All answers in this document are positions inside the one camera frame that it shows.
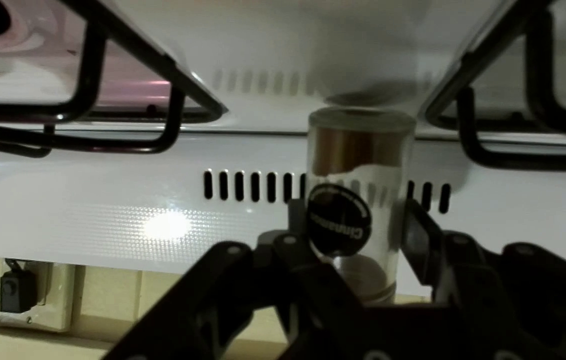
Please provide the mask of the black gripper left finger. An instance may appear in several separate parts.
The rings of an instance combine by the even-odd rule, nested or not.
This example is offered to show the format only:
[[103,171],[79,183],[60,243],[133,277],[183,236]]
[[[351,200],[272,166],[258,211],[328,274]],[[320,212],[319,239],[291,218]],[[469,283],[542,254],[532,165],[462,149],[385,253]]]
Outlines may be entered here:
[[257,248],[214,244],[106,355],[104,360],[222,360],[260,309],[274,309],[287,337],[279,360],[335,355],[292,270],[319,259],[292,233],[264,233]]

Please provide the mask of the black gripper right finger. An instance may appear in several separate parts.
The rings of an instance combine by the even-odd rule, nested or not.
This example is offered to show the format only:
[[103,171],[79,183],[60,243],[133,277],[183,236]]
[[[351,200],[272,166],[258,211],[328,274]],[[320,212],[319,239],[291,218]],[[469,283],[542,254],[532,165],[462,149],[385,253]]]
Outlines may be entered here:
[[474,360],[566,360],[566,259],[531,243],[486,251],[404,205],[403,253],[432,302],[455,310]]

